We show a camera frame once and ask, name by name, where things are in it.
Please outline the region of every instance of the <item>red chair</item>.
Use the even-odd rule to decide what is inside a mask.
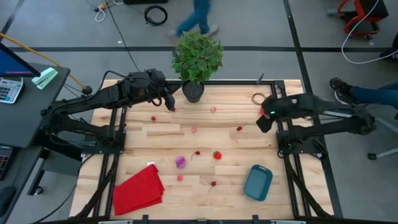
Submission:
[[[374,7],[377,0],[355,0],[355,11],[342,11],[341,9],[344,5],[348,2],[348,0],[343,0],[340,7],[337,10],[337,13],[340,15],[344,21],[346,21],[346,25],[344,27],[344,31],[346,34],[349,34],[352,28],[361,21]],[[380,31],[380,27],[378,26],[377,22],[381,21],[382,19],[386,18],[389,15],[386,5],[384,4],[383,0],[380,0],[377,6],[374,8],[372,13],[363,21],[368,22],[368,27],[365,29],[358,28],[353,31],[351,34],[352,36],[364,36],[368,40],[373,38],[374,34],[377,34]]]

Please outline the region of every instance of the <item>gray desk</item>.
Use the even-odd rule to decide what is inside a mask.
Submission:
[[[31,64],[39,72],[48,65]],[[39,130],[40,110],[46,109],[57,98],[70,72],[69,68],[57,68],[58,75],[43,90],[38,89],[31,78],[25,78],[25,89],[13,105],[0,103],[0,144],[25,148],[32,144]]]
[[[48,65],[31,63],[39,72],[49,68]],[[5,223],[11,214],[14,205],[18,201],[22,190],[32,170],[42,155],[43,147],[30,146],[40,126],[40,110],[46,109],[55,100],[65,83],[70,72],[68,68],[53,67],[58,71],[57,77],[43,90],[39,90],[31,82],[31,78],[25,78],[25,90],[14,105],[0,104],[0,144],[19,147],[14,161],[6,174],[6,178],[0,181],[0,189],[13,185],[17,191],[7,213],[0,218],[0,223]]]

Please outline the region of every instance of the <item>red napkin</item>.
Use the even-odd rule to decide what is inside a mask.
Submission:
[[[155,165],[141,170],[113,190],[115,215],[123,215],[162,202],[164,187]]]

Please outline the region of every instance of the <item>blue tray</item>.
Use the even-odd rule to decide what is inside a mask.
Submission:
[[[244,185],[243,193],[262,202],[267,197],[271,182],[271,170],[260,165],[254,165],[251,168],[246,184]]]

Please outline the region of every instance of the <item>wood grain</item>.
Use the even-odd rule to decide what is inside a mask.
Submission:
[[[115,82],[106,80],[104,85]],[[289,95],[303,91],[300,80],[285,80],[285,85]],[[260,107],[251,102],[251,96],[257,92],[267,96],[271,89],[256,85],[208,85],[195,104],[187,102],[181,91],[176,92],[176,112],[147,103],[129,109],[125,151],[120,157],[116,185],[145,168],[147,162],[155,162],[165,191],[162,203],[112,218],[141,219],[144,214],[163,220],[251,219],[255,214],[261,219],[292,218],[284,163],[276,155],[277,126],[264,134],[255,124]],[[211,113],[214,106],[217,111]],[[110,110],[95,110],[92,123],[107,125],[110,115]],[[151,121],[151,116],[156,116],[156,121]],[[246,122],[242,131],[236,130]],[[312,125],[304,119],[297,119],[294,124]],[[193,127],[197,129],[195,133],[191,132]],[[191,161],[195,151],[201,154],[194,155]],[[220,151],[222,159],[214,159],[211,151]],[[177,156],[185,156],[186,168],[176,168]],[[307,155],[301,158],[309,191],[331,212],[320,161]],[[96,190],[101,162],[102,156],[97,155],[81,168],[70,215],[78,213]],[[267,167],[274,174],[264,202],[243,195],[254,164]],[[184,176],[182,182],[177,182],[178,175]],[[212,181],[217,186],[210,189]]]

